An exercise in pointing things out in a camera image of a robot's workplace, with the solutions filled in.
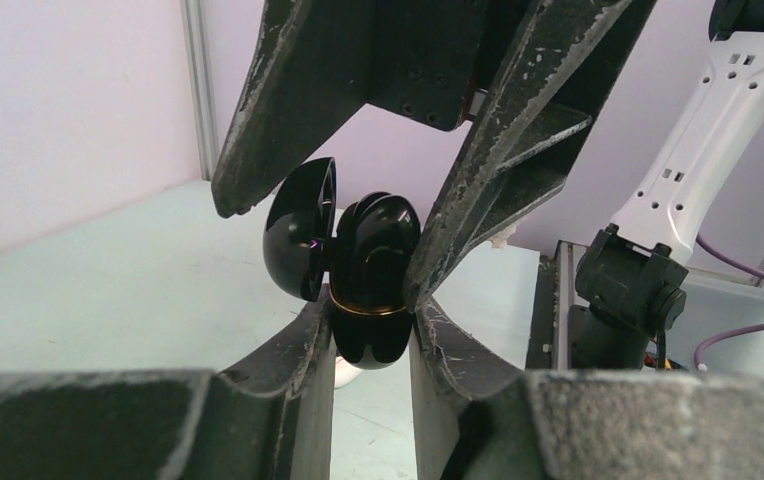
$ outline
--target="earbud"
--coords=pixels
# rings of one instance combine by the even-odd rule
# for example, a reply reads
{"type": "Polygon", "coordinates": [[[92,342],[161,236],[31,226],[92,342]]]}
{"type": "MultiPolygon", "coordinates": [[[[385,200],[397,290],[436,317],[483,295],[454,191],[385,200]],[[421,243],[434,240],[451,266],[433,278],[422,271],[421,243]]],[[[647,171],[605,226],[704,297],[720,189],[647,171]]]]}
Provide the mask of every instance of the earbud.
{"type": "Polygon", "coordinates": [[[414,315],[403,278],[420,239],[420,221],[403,197],[375,192],[350,205],[332,236],[335,161],[297,167],[282,183],[264,230],[264,262],[282,290],[306,301],[329,272],[332,333],[341,355],[363,368],[402,356],[414,315]]]}

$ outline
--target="purple cable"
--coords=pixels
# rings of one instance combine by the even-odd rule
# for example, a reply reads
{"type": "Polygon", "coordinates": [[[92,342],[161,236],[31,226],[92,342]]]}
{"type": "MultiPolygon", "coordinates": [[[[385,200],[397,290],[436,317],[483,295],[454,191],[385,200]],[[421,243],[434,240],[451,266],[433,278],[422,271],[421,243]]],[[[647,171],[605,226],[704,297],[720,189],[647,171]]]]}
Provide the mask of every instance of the purple cable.
{"type": "MultiPolygon", "coordinates": [[[[735,267],[743,272],[747,272],[750,275],[753,275],[755,277],[758,277],[764,280],[763,271],[757,270],[752,267],[748,267],[747,265],[739,263],[725,256],[721,252],[712,248],[708,243],[706,243],[706,241],[703,240],[703,237],[700,235],[697,235],[697,245],[700,245],[703,248],[703,250],[706,250],[707,252],[709,252],[710,255],[726,263],[727,265],[735,267]]],[[[735,330],[729,330],[723,333],[719,333],[717,335],[707,338],[706,340],[703,340],[702,342],[700,342],[700,345],[697,345],[697,348],[694,350],[694,366],[697,367],[697,369],[700,371],[705,371],[707,367],[706,367],[706,362],[703,361],[703,354],[706,352],[707,348],[720,342],[721,340],[726,340],[727,338],[737,337],[739,335],[746,335],[748,333],[761,332],[761,331],[764,331],[764,323],[760,325],[751,325],[749,327],[736,328],[735,330]]]]}

